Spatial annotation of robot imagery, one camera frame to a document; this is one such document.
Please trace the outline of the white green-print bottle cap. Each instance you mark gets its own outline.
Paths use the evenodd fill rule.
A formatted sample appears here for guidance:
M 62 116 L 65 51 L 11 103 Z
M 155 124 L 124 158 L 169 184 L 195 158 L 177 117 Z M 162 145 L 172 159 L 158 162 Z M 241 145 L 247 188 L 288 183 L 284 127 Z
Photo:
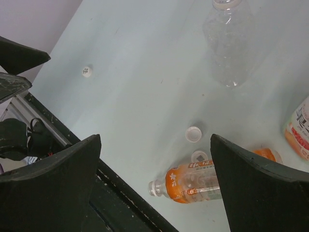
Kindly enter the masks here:
M 83 68 L 82 70 L 82 75 L 85 78 L 89 78 L 93 74 L 93 66 L 92 65 L 87 65 Z

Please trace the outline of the clear unlabelled plastic bottle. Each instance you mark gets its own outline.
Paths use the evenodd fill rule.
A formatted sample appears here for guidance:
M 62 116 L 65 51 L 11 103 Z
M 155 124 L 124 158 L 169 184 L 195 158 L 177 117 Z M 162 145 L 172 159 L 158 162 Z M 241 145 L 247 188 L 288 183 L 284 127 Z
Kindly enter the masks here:
M 203 24 L 211 74 L 227 88 L 241 86 L 252 69 L 254 17 L 246 0 L 213 0 Z

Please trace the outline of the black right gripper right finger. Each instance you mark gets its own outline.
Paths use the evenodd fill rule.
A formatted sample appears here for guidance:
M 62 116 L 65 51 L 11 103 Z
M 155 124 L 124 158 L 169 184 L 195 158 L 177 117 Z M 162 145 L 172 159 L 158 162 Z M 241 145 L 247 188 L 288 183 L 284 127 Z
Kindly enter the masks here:
M 220 135 L 211 155 L 232 232 L 307 232 L 309 174 L 250 152 Z

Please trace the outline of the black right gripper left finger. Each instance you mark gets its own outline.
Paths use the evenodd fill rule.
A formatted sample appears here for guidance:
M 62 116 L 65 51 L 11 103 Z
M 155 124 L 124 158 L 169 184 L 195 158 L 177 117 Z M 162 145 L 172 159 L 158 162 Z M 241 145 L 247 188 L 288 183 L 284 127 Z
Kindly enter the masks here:
M 100 135 L 0 176 L 2 232 L 80 232 L 101 152 Z

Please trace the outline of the orange label tea bottle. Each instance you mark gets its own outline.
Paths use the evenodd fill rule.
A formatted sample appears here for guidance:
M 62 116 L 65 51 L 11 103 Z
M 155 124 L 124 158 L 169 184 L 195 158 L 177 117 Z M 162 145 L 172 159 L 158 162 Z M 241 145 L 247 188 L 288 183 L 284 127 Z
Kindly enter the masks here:
M 177 203 L 197 203 L 221 199 L 213 161 L 187 163 L 169 169 L 148 185 L 151 196 L 165 196 Z

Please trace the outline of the white clear-bottle cap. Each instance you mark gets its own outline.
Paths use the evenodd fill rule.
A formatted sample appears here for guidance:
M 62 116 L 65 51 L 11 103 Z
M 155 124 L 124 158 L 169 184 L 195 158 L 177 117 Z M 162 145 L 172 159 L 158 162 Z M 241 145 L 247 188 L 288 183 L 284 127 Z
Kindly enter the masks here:
M 197 143 L 202 138 L 202 131 L 196 126 L 189 127 L 185 132 L 187 141 Z

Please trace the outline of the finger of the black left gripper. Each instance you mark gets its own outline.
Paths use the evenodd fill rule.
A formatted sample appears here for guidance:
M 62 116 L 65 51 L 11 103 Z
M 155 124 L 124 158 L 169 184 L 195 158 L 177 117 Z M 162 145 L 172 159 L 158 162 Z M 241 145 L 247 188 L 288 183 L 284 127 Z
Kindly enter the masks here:
M 0 66 L 9 74 L 21 74 L 50 59 L 44 51 L 0 38 Z

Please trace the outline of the white orange-bottle cap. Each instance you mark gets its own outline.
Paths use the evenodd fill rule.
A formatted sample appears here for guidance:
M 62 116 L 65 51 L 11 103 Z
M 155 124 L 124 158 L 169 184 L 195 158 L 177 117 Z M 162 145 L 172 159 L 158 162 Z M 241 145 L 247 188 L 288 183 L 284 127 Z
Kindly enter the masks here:
M 193 152 L 192 155 L 191 155 L 191 162 L 192 163 L 203 162 L 203 161 L 206 161 L 206 160 L 209 160 L 209 157 L 204 151 L 197 150 L 197 151 Z

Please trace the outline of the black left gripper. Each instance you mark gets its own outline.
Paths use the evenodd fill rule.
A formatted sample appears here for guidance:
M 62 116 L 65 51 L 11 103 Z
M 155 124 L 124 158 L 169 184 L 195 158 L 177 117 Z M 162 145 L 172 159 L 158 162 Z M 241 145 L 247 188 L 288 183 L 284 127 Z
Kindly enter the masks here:
M 20 76 L 0 73 L 0 102 L 30 89 L 32 83 Z M 0 123 L 0 157 L 13 161 L 21 161 L 26 157 L 35 157 L 37 160 L 50 157 L 66 148 L 48 130 L 44 122 L 34 118 L 30 126 L 15 119 L 8 118 Z

